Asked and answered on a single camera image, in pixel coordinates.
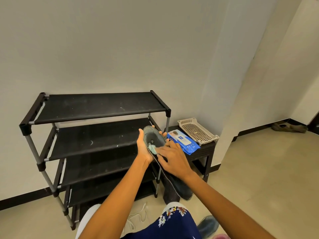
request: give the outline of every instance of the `floral pattern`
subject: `floral pattern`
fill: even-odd
[[[184,216],[187,213],[187,210],[183,207],[175,206],[166,211],[166,213],[163,213],[159,217],[159,227],[163,226],[166,221],[170,219],[170,217],[176,212],[179,211],[181,213],[181,216]]]

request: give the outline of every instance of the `person's left hand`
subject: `person's left hand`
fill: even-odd
[[[144,138],[144,131],[142,129],[138,129],[140,134],[138,136],[137,145],[138,145],[138,156],[141,159],[145,159],[148,164],[150,164],[153,160],[153,156],[148,151],[143,138]],[[162,133],[162,131],[159,131],[160,134],[162,134],[163,137],[167,135],[167,132]]]

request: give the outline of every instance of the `hand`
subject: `hand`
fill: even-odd
[[[192,174],[193,170],[190,168],[185,153],[178,143],[170,140],[164,147],[155,148],[155,150],[160,164],[167,172],[183,181]]]
[[[142,129],[138,129],[140,134],[138,136],[138,140],[137,140],[137,145],[138,145],[138,155],[137,157],[141,158],[141,159],[145,159],[145,161],[148,163],[148,165],[152,162],[152,160],[154,159],[153,156],[150,154],[150,152],[148,151],[143,138],[144,138],[144,131]],[[167,132],[164,132],[162,134],[162,131],[159,131],[159,133],[165,137],[167,135]]]

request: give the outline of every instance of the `pink object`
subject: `pink object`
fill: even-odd
[[[230,239],[230,237],[227,236],[226,234],[218,234],[214,236],[212,239]]]

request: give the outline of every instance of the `person's right hand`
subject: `person's right hand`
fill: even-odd
[[[155,148],[155,150],[157,152],[159,163],[167,172],[175,175],[181,180],[185,180],[187,176],[193,173],[193,170],[190,168],[186,159],[185,153],[178,143],[174,143],[174,141],[170,140],[165,144],[165,146]]]

